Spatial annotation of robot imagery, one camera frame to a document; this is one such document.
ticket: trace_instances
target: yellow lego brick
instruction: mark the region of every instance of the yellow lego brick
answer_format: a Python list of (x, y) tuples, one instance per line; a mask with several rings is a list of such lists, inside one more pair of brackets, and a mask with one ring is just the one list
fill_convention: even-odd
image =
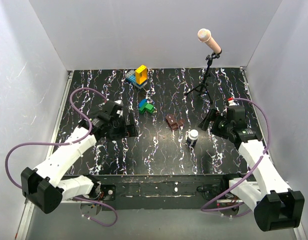
[(144, 66), (144, 65), (141, 65), (138, 69), (136, 69), (136, 73), (138, 73), (138, 74), (140, 74), (144, 69), (147, 69), (147, 67), (146, 66)]
[(148, 79), (148, 68), (144, 65), (141, 65), (135, 71), (135, 78), (138, 85), (144, 83)]

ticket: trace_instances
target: white enclosure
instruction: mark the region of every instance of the white enclosure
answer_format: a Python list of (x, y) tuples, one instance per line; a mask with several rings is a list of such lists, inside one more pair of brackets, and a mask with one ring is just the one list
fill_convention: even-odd
[[(275, 166), (305, 196), (308, 238), (308, 0), (0, 0), (0, 239), (15, 237), (25, 202), (5, 156), (51, 140), (67, 70), (205, 67), (201, 28), (223, 50), (213, 67), (247, 66)], [(46, 153), (16, 150), (11, 175)]]
[(246, 66), (282, 0), (30, 0), (67, 70)]
[(247, 79), (269, 118), (274, 164), (305, 197), (301, 222), (308, 239), (308, 0), (282, 1), (248, 64)]
[[(4, 160), (23, 142), (49, 142), (64, 93), (67, 71), (31, 4), (0, 1), (0, 240), (14, 239), (25, 198), (8, 179)], [(47, 147), (23, 147), (10, 158), (10, 172), (45, 159)]]

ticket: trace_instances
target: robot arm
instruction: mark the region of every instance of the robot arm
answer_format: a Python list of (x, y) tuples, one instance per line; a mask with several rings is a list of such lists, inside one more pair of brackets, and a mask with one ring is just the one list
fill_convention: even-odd
[[(264, 146), (258, 133), (248, 128), (245, 108), (231, 103), (223, 112), (210, 109), (198, 127), (206, 131), (211, 121), (213, 122), (211, 133), (229, 139), (252, 168), (263, 155)], [(254, 212), (259, 228), (262, 231), (271, 231), (298, 227), (304, 197), (300, 191), (293, 191), (282, 179), (268, 154), (264, 155), (253, 175), (259, 190), (245, 180), (230, 192), (243, 200)], [(224, 175), (225, 190), (241, 179), (239, 173)]]
[[(117, 140), (138, 136), (134, 116), (129, 114), (129, 124), (123, 115), (122, 101), (107, 101), (101, 109), (92, 113), (92, 131), (82, 141), (60, 146), (46, 161), (34, 169), (25, 168), (21, 173), (23, 195), (44, 213), (52, 212), (62, 200), (84, 195), (96, 198), (101, 194), (101, 183), (93, 176), (79, 176), (61, 180), (67, 170), (100, 138)], [(85, 119), (81, 120), (66, 143), (84, 136), (89, 129)]]

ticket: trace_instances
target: microphone stand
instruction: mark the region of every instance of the microphone stand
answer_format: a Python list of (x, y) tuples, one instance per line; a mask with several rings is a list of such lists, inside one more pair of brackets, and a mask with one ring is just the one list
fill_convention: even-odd
[(210, 77), (210, 73), (209, 73), (209, 70), (210, 70), (210, 66), (212, 65), (213, 63), (213, 59), (218, 59), (220, 58), (220, 54), (222, 53), (222, 51), (220, 53), (215, 53), (213, 52), (212, 55), (208, 55), (206, 57), (206, 61), (207, 61), (207, 68), (206, 68), (206, 71), (204, 73), (204, 77), (203, 77), (203, 81), (196, 87), (194, 87), (193, 89), (191, 89), (190, 91), (186, 92), (184, 94), (184, 96), (187, 96), (189, 95), (191, 92), (193, 91), (196, 91), (198, 92), (199, 95), (203, 95), (203, 94), (207, 94), (208, 98), (209, 98), (209, 102), (210, 102), (210, 105), (213, 104), (213, 100), (209, 94), (209, 91), (208, 91), (208, 83), (206, 82), (207, 78)]

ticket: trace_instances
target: microphone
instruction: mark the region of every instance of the microphone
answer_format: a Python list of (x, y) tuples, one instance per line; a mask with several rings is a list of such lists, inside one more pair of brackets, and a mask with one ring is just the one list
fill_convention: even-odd
[(198, 31), (197, 36), (199, 41), (202, 43), (206, 43), (206, 45), (209, 46), (214, 51), (214, 53), (216, 54), (222, 53), (222, 49), (212, 37), (210, 30), (202, 28), (201, 30)]

